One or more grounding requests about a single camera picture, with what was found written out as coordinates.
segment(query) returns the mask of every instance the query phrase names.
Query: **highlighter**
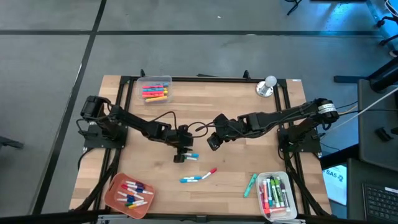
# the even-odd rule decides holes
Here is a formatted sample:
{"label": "highlighter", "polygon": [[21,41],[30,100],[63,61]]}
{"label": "highlighter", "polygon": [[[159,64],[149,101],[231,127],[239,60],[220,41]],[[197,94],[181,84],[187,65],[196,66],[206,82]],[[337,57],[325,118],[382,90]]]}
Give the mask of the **highlighter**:
{"label": "highlighter", "polygon": [[248,187],[246,187],[246,190],[244,191],[243,197],[248,197],[251,187],[253,186],[254,182],[256,181],[257,178],[257,174],[253,174],[253,176],[251,177],[251,180],[249,182]]}

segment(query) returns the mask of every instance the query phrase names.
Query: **gray floor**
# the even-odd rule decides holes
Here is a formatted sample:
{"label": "gray floor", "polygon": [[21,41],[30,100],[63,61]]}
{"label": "gray floor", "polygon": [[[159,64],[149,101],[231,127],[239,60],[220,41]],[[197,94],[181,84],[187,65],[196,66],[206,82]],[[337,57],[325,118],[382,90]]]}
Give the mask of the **gray floor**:
{"label": "gray floor", "polygon": [[[99,5],[99,0],[1,1],[0,30],[91,30]],[[366,3],[303,0],[287,17],[290,7],[285,1],[115,0],[107,2],[99,29],[377,30]],[[0,102],[5,108],[0,110],[0,136],[25,143],[22,151],[9,147],[0,151],[2,217],[28,212],[87,40],[87,35],[0,35]],[[300,78],[307,100],[325,97],[339,106],[356,100],[356,86],[333,83],[333,76],[366,76],[388,62],[389,49],[378,46],[380,40],[366,36],[97,35],[44,212],[68,209],[83,144],[75,120],[85,98],[98,93],[103,75],[138,75],[143,68],[148,75],[241,77],[247,69],[252,77]],[[357,127],[357,121],[350,122],[323,142],[339,149],[355,144]],[[334,151],[323,150],[325,154]],[[344,207],[332,204],[332,209],[339,217],[345,216]]]}

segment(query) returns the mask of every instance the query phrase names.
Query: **wooden tabletop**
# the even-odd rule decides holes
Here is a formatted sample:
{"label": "wooden tabletop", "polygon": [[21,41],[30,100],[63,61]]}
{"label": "wooden tabletop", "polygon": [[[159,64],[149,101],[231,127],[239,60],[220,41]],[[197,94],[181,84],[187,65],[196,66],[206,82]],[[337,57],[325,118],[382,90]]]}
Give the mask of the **wooden tabletop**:
{"label": "wooden tabletop", "polygon": [[[99,91],[100,96],[116,100],[120,76],[106,75]],[[173,100],[162,105],[144,105],[133,90],[129,112],[150,120],[167,111],[177,115],[177,125],[195,121],[209,123],[220,113],[228,119],[252,112],[275,112],[274,95],[262,98],[255,91],[255,83],[210,83],[173,82]],[[305,96],[300,80],[287,80],[291,106],[304,103]],[[282,90],[279,90],[282,109]],[[171,114],[159,119],[174,123]],[[253,188],[248,198],[243,198],[250,178],[254,173],[285,171],[285,165],[277,155],[276,128],[256,139],[237,139],[223,143],[213,152],[206,139],[196,138],[193,152],[200,155],[197,161],[173,163],[176,150],[159,142],[148,141],[136,130],[129,129],[126,147],[121,154],[119,172],[138,179],[155,188],[155,199],[149,213],[169,214],[208,214],[208,215],[261,215],[256,190]],[[190,132],[194,136],[195,127]],[[82,160],[76,180],[70,208],[82,203],[98,181],[104,149],[94,149]],[[327,212],[331,212],[322,169],[317,158],[311,153],[301,153],[305,183],[315,200]],[[217,173],[197,182],[181,184],[185,176],[205,175],[217,167]],[[295,185],[298,212],[303,213],[299,188]]]}

